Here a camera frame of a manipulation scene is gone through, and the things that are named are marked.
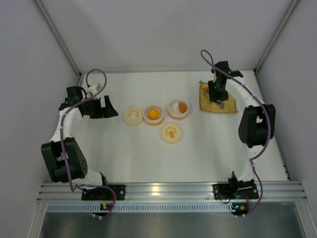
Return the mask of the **metal tongs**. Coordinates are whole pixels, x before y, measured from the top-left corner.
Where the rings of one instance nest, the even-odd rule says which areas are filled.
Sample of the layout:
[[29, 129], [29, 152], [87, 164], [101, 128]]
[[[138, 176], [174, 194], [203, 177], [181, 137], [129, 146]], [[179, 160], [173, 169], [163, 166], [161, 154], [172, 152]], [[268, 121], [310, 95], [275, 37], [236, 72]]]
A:
[[[205, 96], [208, 98], [208, 99], [210, 99], [210, 95], [209, 94], [207, 94], [204, 90], [203, 90], [203, 92], [204, 92], [204, 94], [205, 94]], [[219, 102], [219, 101], [213, 101], [213, 102], [211, 102], [211, 103], [214, 103], [214, 104], [216, 104], [220, 109], [224, 109], [224, 103], [223, 102]]]

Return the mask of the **round orange food piece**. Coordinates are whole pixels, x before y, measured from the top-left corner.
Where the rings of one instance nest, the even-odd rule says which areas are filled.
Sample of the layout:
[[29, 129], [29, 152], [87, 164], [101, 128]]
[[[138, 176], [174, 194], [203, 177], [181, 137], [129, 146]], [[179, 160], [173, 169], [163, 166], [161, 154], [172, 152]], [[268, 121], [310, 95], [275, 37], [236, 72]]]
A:
[[148, 111], [148, 117], [151, 120], [157, 120], [160, 117], [160, 111], [153, 108]]

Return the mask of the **cream lid orange handle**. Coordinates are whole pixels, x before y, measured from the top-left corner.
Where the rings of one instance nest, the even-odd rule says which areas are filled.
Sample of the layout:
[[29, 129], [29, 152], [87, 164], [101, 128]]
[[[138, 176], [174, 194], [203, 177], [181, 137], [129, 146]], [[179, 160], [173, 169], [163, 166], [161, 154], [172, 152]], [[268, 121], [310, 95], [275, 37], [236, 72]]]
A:
[[160, 130], [160, 137], [166, 144], [177, 144], [183, 137], [183, 130], [175, 123], [165, 124]]

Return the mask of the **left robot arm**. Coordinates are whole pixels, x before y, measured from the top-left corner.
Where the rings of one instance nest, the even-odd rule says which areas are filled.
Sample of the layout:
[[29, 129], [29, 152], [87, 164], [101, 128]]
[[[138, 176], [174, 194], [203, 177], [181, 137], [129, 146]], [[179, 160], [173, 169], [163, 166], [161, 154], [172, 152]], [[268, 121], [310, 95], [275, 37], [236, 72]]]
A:
[[108, 95], [100, 98], [102, 87], [95, 84], [88, 90], [79, 86], [67, 88], [67, 97], [60, 105], [59, 121], [53, 137], [41, 145], [52, 182], [68, 183], [70, 189], [83, 193], [98, 190], [111, 192], [106, 177], [89, 169], [87, 160], [74, 137], [74, 131], [84, 116], [90, 119], [106, 119], [118, 116]]

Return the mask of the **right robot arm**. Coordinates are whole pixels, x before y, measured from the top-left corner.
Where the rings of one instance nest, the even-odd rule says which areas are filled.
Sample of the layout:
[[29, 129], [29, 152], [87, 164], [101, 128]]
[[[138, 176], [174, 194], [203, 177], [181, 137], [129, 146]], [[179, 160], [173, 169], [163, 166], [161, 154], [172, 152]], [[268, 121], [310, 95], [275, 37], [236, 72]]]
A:
[[255, 161], [266, 150], [269, 141], [274, 136], [275, 106], [265, 104], [251, 89], [238, 77], [243, 77], [240, 71], [232, 71], [227, 61], [220, 61], [211, 66], [214, 79], [208, 82], [208, 96], [212, 104], [225, 109], [225, 103], [232, 95], [239, 107], [243, 109], [238, 127], [240, 141], [249, 149], [261, 146], [259, 152], [249, 159], [252, 170], [257, 179], [260, 179], [255, 170]]

